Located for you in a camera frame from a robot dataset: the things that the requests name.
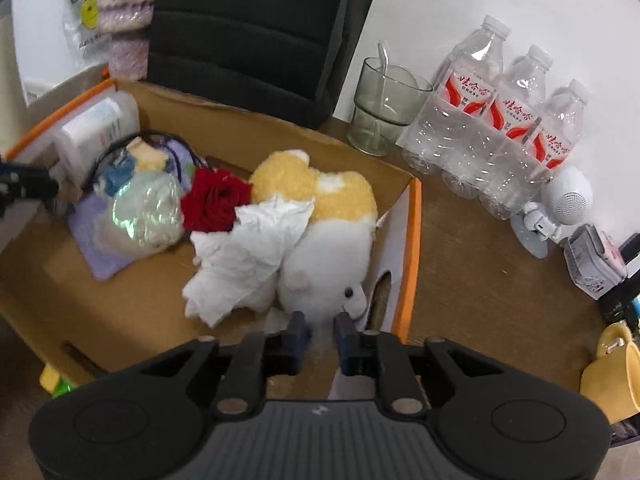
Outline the white tissue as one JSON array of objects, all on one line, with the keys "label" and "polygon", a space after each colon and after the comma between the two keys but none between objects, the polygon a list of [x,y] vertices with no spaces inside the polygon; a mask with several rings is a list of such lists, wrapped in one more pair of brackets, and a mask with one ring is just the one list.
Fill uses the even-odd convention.
[{"label": "white tissue", "polygon": [[183,287],[184,315],[217,326],[236,308],[270,309],[280,266],[305,233],[313,200],[269,200],[235,209],[230,232],[192,232],[198,272]]}]

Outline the blue cartoon pouch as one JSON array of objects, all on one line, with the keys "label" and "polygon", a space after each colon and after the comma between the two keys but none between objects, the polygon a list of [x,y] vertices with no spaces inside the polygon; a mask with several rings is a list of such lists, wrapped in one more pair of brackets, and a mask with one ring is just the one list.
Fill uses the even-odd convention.
[{"label": "blue cartoon pouch", "polygon": [[208,168],[208,163],[181,136],[143,130],[110,144],[88,170],[81,189],[114,196],[143,171],[163,171],[186,185],[196,168]]}]

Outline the red artificial rose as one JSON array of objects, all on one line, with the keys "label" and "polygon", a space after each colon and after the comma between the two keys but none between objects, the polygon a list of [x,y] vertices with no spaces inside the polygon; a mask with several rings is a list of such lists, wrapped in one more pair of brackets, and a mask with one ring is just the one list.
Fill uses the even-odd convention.
[{"label": "red artificial rose", "polygon": [[190,191],[181,197],[183,229],[190,232],[230,232],[236,207],[250,203],[250,183],[229,170],[196,168]]}]

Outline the yellow white plush toy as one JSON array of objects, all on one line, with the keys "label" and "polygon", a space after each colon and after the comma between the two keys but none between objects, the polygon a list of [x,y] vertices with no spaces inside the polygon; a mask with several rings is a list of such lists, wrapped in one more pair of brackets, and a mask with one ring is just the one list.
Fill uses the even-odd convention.
[{"label": "yellow white plush toy", "polygon": [[250,177],[252,201],[274,196],[314,205],[305,231],[284,257],[277,295],[288,314],[303,312],[312,324],[341,312],[358,320],[367,312],[363,291],[378,205],[370,183],[356,171],[323,172],[302,150],[271,153]]}]

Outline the white plastic jar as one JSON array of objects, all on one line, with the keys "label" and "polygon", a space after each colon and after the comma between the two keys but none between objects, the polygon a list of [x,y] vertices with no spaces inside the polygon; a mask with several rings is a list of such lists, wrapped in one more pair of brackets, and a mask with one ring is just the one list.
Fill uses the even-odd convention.
[{"label": "white plastic jar", "polygon": [[81,188],[94,163],[113,143],[139,131],[134,96],[116,91],[66,122],[54,143],[67,177]]}]

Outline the purple knitted cloth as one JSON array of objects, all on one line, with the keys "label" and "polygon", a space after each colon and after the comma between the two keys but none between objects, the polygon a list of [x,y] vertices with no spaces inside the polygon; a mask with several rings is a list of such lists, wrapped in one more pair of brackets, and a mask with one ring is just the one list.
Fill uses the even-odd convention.
[{"label": "purple knitted cloth", "polygon": [[180,200],[205,166],[183,138],[154,130],[126,136],[96,158],[67,218],[96,280],[182,239]]}]

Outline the iridescent wrapped bundle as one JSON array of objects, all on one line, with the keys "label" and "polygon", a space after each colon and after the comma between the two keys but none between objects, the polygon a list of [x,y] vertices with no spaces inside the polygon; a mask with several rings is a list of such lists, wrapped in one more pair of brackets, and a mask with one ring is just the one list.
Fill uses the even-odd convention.
[{"label": "iridescent wrapped bundle", "polygon": [[96,248],[132,260],[171,248],[184,233],[182,196],[183,188],[171,174],[137,172],[94,220]]}]

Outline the smiley face plastic bag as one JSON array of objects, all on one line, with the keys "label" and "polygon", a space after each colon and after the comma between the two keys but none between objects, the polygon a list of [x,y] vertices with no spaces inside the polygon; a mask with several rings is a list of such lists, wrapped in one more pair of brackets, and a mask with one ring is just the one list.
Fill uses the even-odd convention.
[{"label": "smiley face plastic bag", "polygon": [[99,26],[99,0],[61,0],[62,29],[77,68],[108,62],[111,36]]}]

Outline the green tissue pack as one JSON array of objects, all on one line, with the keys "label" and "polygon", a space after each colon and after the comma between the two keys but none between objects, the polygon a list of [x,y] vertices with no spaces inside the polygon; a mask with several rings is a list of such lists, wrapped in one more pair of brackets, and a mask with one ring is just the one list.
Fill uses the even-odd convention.
[{"label": "green tissue pack", "polygon": [[66,380],[53,366],[49,363],[44,364],[42,372],[39,376],[39,385],[44,391],[50,394],[52,399],[74,391],[76,386]]}]

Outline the pink marbled ceramic vase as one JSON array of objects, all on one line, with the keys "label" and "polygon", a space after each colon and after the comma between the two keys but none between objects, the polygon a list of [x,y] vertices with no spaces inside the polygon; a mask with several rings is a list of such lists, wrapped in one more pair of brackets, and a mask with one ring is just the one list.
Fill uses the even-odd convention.
[{"label": "pink marbled ceramic vase", "polygon": [[108,36],[108,71],[117,79],[142,80],[148,74],[155,0],[98,0],[100,32]]}]

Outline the left water bottle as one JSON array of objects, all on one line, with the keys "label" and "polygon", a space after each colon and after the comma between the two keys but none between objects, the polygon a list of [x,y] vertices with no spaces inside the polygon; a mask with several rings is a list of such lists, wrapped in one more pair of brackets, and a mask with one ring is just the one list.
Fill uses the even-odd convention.
[{"label": "left water bottle", "polygon": [[411,168],[421,174],[442,168],[464,129],[484,112],[496,93],[494,80],[503,72],[503,46],[510,32],[509,26],[487,15],[447,55],[433,93],[398,141]]}]

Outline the water bottle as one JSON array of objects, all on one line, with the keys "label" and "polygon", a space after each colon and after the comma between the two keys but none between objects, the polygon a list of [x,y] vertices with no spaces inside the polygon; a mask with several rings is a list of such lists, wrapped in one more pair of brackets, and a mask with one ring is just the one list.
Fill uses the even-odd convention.
[{"label": "water bottle", "polygon": [[494,96],[480,116],[457,128],[459,136],[442,168],[442,180],[457,196],[474,198],[489,181],[491,157],[506,141],[521,141],[546,98],[553,58],[533,44],[492,82]]},{"label": "water bottle", "polygon": [[488,162],[480,202],[496,218],[519,212],[570,156],[584,130],[590,91],[579,80],[556,89],[521,139],[502,141]]},{"label": "water bottle", "polygon": [[447,55],[433,93],[398,141],[411,168],[421,174],[442,168],[464,129],[484,112],[496,93],[494,80],[503,72],[503,46],[510,32],[509,26],[487,15]]}]

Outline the small grey tin box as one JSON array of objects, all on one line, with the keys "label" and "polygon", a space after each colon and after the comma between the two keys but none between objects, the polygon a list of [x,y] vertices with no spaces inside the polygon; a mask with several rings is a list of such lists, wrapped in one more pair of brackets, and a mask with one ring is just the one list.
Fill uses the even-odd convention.
[{"label": "small grey tin box", "polygon": [[611,237],[593,226],[580,226],[564,245],[568,274],[573,283],[594,300],[625,281],[626,263]]}]

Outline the yellow mug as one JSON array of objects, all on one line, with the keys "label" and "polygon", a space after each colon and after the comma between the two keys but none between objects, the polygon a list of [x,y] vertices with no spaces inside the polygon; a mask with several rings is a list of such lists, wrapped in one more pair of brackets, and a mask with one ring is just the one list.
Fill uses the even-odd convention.
[{"label": "yellow mug", "polygon": [[639,348],[624,322],[609,325],[599,337],[596,358],[582,372],[580,393],[611,425],[639,414]]}]

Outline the white astronaut figurine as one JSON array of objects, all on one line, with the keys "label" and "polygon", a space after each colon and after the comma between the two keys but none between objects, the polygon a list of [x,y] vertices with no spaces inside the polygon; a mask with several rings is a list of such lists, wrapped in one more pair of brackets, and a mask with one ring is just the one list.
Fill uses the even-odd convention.
[{"label": "white astronaut figurine", "polygon": [[539,200],[526,203],[510,225],[522,246],[537,259],[547,258],[550,242],[561,239],[564,226],[577,226],[590,211],[593,190],[575,166],[560,168],[541,188]]}]

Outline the green glass cup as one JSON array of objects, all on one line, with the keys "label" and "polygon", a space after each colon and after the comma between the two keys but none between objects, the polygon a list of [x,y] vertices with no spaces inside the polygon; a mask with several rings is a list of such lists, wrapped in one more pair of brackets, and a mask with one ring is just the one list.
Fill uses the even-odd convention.
[{"label": "green glass cup", "polygon": [[347,131],[351,146],[375,157],[390,154],[401,133],[418,116],[433,91],[432,84],[404,66],[366,58],[354,96]]}]

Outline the right water bottle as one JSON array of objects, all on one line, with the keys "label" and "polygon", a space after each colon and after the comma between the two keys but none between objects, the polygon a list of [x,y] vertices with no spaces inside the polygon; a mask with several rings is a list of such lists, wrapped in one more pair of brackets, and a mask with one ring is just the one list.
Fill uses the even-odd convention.
[{"label": "right water bottle", "polygon": [[521,139],[502,141],[488,162],[480,202],[496,218],[519,212],[570,156],[584,130],[590,91],[579,80],[556,89]]}]

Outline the middle water bottle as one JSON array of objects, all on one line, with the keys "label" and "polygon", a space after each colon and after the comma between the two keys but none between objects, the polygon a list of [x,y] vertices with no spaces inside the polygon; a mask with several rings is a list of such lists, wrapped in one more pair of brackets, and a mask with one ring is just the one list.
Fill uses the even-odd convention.
[{"label": "middle water bottle", "polygon": [[489,181],[491,157],[506,141],[521,141],[546,98],[553,58],[533,44],[492,82],[494,96],[480,116],[457,128],[459,136],[442,168],[442,180],[457,196],[474,198]]}]

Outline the clear spoon in cup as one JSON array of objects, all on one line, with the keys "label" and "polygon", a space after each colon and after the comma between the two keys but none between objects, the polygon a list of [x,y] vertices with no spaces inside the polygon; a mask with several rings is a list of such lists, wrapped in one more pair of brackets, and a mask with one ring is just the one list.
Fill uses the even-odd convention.
[{"label": "clear spoon in cup", "polygon": [[403,84],[411,88],[420,88],[420,84],[411,70],[390,62],[390,52],[388,52],[386,43],[383,40],[378,42],[376,48],[378,49],[378,65],[380,66],[378,71],[386,81]]}]

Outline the black paper bag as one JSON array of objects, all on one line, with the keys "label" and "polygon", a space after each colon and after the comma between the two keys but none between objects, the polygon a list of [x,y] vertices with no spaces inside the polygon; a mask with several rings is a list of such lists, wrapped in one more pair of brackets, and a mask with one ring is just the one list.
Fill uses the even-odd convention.
[{"label": "black paper bag", "polygon": [[315,129],[337,106],[372,0],[155,0],[151,84]]}]

